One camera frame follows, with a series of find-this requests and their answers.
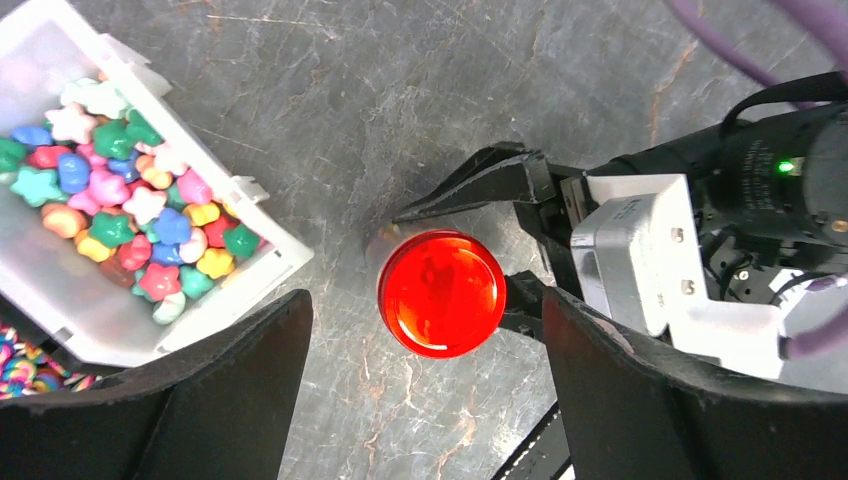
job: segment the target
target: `colorful beads pile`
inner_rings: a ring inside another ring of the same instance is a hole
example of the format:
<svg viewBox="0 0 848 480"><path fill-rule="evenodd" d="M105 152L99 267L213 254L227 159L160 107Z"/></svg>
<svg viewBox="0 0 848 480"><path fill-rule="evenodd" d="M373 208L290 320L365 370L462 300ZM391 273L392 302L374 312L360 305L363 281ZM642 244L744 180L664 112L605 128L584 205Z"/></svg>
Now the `colorful beads pile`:
<svg viewBox="0 0 848 480"><path fill-rule="evenodd" d="M68 84L60 103L43 125L0 138L0 174L15 176L10 190L41 209L45 228L155 303L156 323L173 322L254 255L259 236L108 80ZM7 350L0 343L0 360ZM38 388L55 383L35 367L14 372Z"/></svg>
<svg viewBox="0 0 848 480"><path fill-rule="evenodd" d="M0 400L69 389L79 392L99 380L72 374L40 348L18 338L14 328L0 323Z"/></svg>

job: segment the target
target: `white plastic bin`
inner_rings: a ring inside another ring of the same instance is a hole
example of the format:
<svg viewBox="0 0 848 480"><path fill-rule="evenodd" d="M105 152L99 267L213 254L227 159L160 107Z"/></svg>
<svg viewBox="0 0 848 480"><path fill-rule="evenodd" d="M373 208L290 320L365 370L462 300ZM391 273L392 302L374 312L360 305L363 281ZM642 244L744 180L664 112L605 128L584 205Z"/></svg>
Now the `white plastic bin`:
<svg viewBox="0 0 848 480"><path fill-rule="evenodd" d="M256 204L268 197L233 176L160 97L167 81L147 59L100 35L63 0L30 0L0 21L0 134L40 125L68 82L106 74L167 142L268 241L166 327L151 304L111 284L71 241L41 225L39 211L0 185L0 292L84 363L135 367L236 322L303 266L313 252Z"/></svg>

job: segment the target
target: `gray stone surface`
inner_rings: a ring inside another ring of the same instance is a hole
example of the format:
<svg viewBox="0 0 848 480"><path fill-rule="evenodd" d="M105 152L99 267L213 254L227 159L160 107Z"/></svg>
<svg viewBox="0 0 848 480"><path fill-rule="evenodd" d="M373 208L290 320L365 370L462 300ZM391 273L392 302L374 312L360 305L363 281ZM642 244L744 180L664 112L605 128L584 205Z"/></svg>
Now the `gray stone surface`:
<svg viewBox="0 0 848 480"><path fill-rule="evenodd" d="M755 88L658 0L73 3L153 60L174 110L315 248L283 288L311 290L316 321L280 478L488 478L554 399L531 341L430 361L391 338L362 257L380 217L491 142L590 166L715 123ZM764 2L702 9L783 78L832 65ZM450 221L507 272L538 268L508 208Z"/></svg>

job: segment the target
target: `plastic container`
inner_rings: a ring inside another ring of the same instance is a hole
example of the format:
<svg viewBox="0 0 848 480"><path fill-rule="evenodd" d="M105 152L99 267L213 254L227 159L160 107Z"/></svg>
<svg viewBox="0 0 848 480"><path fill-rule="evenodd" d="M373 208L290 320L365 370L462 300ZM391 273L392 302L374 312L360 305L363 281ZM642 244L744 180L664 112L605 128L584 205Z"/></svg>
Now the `plastic container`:
<svg viewBox="0 0 848 480"><path fill-rule="evenodd" d="M369 242L366 259L377 272L380 315L412 352L458 357L498 328L506 280L476 239L431 224L389 224Z"/></svg>
<svg viewBox="0 0 848 480"><path fill-rule="evenodd" d="M40 124L68 82L106 74L145 119L268 243L163 327L151 305L107 281L73 242L41 226L30 208L0 187L0 292L60 348L84 364L135 367L236 322L313 255L256 204L268 197L250 177L233 176L160 97L167 81L149 61L95 32L66 2L30 0L0 21L0 134Z"/></svg>

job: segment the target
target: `red lid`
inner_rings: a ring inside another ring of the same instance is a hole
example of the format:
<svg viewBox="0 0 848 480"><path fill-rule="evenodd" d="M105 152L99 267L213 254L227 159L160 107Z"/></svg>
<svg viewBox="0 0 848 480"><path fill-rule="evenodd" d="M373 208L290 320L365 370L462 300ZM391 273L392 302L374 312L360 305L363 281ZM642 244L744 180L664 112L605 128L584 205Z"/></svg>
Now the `red lid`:
<svg viewBox="0 0 848 480"><path fill-rule="evenodd" d="M425 357L452 358L477 348L498 328L506 281L480 242L433 230L395 250L380 275L377 302L403 346Z"/></svg>

